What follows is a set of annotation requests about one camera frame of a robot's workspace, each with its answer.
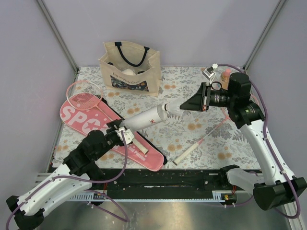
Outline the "shuttlecock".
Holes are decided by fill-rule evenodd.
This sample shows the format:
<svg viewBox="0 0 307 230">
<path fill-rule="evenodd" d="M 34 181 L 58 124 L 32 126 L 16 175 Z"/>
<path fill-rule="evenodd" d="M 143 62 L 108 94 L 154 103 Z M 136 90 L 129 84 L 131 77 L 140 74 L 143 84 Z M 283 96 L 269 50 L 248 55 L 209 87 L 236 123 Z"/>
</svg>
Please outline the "shuttlecock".
<svg viewBox="0 0 307 230">
<path fill-rule="evenodd" d="M 168 103 L 164 103 L 162 105 L 162 109 L 174 115 L 181 116 L 183 114 L 182 110 L 180 109 L 181 104 L 182 102 L 180 100 L 174 100 Z"/>
</svg>

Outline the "pink racket cover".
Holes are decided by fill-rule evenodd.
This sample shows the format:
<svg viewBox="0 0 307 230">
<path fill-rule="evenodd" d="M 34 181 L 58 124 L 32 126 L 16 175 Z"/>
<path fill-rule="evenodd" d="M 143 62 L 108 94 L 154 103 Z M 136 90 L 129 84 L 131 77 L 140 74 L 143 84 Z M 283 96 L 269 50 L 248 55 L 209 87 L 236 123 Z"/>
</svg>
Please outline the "pink racket cover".
<svg viewBox="0 0 307 230">
<path fill-rule="evenodd" d="M 108 129 L 107 123 L 121 119 L 114 109 L 102 100 L 98 104 L 99 109 L 92 108 L 86 111 L 75 109 L 66 101 L 60 109 L 61 120 L 73 130 L 79 132 L 83 136 L 87 136 L 92 130 L 100 130 L 106 133 Z M 134 133 L 135 139 L 139 141 L 148 152 L 144 154 L 134 144 L 128 145 L 128 158 L 148 170 L 156 172 L 167 163 L 166 156 L 161 153 L 148 139 L 142 136 L 139 132 Z"/>
</svg>

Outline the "white shuttlecock tube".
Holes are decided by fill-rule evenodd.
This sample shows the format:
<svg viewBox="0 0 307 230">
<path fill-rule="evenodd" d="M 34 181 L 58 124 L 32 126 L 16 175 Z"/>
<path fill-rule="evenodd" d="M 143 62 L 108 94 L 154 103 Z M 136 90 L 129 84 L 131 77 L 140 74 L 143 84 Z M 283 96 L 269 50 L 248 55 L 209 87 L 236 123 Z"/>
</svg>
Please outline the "white shuttlecock tube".
<svg viewBox="0 0 307 230">
<path fill-rule="evenodd" d="M 153 125 L 157 125 L 166 120 L 167 112 L 165 110 L 165 105 L 160 104 L 133 117 L 123 120 L 120 126 L 130 129 L 132 132 L 136 132 Z"/>
</svg>

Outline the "pink badminton racket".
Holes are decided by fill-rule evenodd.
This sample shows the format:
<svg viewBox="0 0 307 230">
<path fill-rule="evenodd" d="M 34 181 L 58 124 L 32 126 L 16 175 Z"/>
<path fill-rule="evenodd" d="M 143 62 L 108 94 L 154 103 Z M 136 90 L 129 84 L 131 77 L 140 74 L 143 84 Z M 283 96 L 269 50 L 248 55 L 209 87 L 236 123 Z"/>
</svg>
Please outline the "pink badminton racket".
<svg viewBox="0 0 307 230">
<path fill-rule="evenodd" d="M 66 98 L 67 101 L 70 103 L 70 105 L 77 110 L 86 111 L 92 108 L 98 110 L 99 109 L 98 104 L 103 99 L 103 92 L 101 88 L 96 84 L 87 80 L 80 80 L 68 87 L 66 91 Z M 144 154 L 148 152 L 148 150 L 136 139 L 133 140 L 133 143 Z"/>
<path fill-rule="evenodd" d="M 218 169 L 231 164 L 245 169 L 259 167 L 247 139 L 225 108 L 170 115 L 170 124 L 168 169 Z"/>
</svg>

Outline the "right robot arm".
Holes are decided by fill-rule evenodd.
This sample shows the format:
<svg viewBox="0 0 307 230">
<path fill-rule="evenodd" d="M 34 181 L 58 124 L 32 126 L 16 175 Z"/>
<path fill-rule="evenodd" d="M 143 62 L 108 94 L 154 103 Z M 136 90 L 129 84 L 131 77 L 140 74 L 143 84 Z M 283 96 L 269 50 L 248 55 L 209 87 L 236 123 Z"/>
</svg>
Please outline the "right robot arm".
<svg viewBox="0 0 307 230">
<path fill-rule="evenodd" d="M 205 112 L 214 106 L 228 110 L 229 118 L 251 146 L 262 177 L 230 165 L 220 169 L 218 184 L 225 190 L 232 186 L 243 189 L 254 197 L 262 210 L 269 210 L 297 202 L 307 183 L 303 177 L 295 176 L 270 139 L 266 118 L 261 108 L 250 99 L 251 86 L 248 75 L 239 72 L 230 75 L 226 90 L 215 90 L 203 82 L 198 91 L 180 105 L 180 109 Z"/>
</svg>

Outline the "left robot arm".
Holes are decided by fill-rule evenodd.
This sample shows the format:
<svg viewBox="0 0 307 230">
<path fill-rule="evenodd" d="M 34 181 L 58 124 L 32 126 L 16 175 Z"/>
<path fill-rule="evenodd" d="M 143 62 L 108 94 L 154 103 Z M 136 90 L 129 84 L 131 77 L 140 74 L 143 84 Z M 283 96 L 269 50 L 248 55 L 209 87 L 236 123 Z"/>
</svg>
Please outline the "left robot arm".
<svg viewBox="0 0 307 230">
<path fill-rule="evenodd" d="M 44 181 L 22 196 L 9 197 L 6 203 L 11 214 L 5 228 L 9 228 L 13 219 L 19 229 L 34 230 L 52 210 L 74 195 L 91 188 L 99 189 L 117 180 L 124 169 L 106 180 L 95 162 L 115 146 L 123 146 L 125 156 L 128 156 L 128 145 L 135 136 L 130 129 L 119 127 L 119 122 L 115 120 L 108 123 L 106 133 L 90 131 Z"/>
</svg>

